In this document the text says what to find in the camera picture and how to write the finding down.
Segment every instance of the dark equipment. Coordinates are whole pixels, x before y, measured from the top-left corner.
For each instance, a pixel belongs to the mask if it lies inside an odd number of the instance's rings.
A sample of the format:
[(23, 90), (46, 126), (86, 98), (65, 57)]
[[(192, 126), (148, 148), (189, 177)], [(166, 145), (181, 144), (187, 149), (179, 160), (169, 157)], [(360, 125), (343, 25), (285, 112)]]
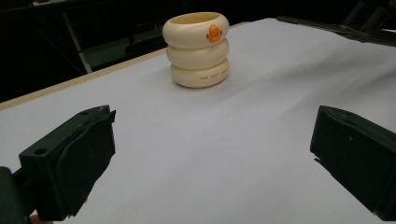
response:
[(396, 220), (396, 134), (351, 112), (320, 106), (310, 150), (373, 214)]
[(361, 43), (396, 47), (396, 33), (386, 29), (389, 23), (394, 21), (392, 19), (395, 14), (396, 0), (364, 0), (358, 2), (342, 24), (327, 24), (286, 16), (279, 16), (276, 19), (333, 32)]
[(14, 174), (0, 167), (0, 223), (28, 224), (75, 216), (115, 154), (108, 105), (79, 112), (20, 154)]

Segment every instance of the stacked rings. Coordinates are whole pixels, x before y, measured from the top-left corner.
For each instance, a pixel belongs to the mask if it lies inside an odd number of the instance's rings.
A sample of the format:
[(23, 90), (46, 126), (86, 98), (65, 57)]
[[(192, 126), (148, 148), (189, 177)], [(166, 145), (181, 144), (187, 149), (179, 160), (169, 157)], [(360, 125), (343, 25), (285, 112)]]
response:
[(229, 74), (228, 20), (217, 12), (174, 17), (163, 26), (166, 56), (176, 83), (191, 88), (212, 86)]

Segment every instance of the cream ring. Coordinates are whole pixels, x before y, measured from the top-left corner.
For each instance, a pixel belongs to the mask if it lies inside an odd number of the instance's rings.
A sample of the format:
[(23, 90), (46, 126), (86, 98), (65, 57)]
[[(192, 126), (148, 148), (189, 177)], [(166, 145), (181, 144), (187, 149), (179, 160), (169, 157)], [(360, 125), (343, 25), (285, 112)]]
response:
[(198, 49), (218, 44), (228, 34), (230, 23), (217, 12), (195, 12), (168, 20), (163, 39), (180, 49)]
[(219, 65), (199, 70), (188, 70), (171, 65), (173, 80), (181, 86), (202, 88), (221, 82), (230, 73), (230, 64), (225, 58)]
[(219, 44), (203, 49), (178, 49), (170, 45), (166, 56), (173, 65), (184, 69), (203, 69), (221, 63), (230, 51), (230, 44), (224, 38)]

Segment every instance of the white table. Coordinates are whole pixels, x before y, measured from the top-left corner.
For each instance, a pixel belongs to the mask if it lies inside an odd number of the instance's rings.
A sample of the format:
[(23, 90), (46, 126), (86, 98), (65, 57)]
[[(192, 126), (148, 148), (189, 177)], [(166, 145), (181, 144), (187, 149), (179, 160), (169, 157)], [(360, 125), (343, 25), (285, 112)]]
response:
[(110, 105), (117, 152), (63, 223), (383, 223), (309, 145), (320, 105), (396, 131), (396, 49), (273, 19), (227, 38), (231, 74), (215, 87), (178, 86), (161, 51), (3, 104), (0, 165), (15, 172), (36, 140), (81, 110)]

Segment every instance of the orange sticker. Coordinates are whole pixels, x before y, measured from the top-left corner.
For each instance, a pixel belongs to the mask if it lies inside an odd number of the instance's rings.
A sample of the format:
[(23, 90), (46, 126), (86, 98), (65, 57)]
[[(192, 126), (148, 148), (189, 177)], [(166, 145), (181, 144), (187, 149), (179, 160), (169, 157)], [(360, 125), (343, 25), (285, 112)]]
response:
[(206, 38), (209, 39), (209, 42), (216, 42), (220, 40), (222, 35), (222, 31), (217, 25), (211, 25), (209, 27), (209, 34), (206, 35)]

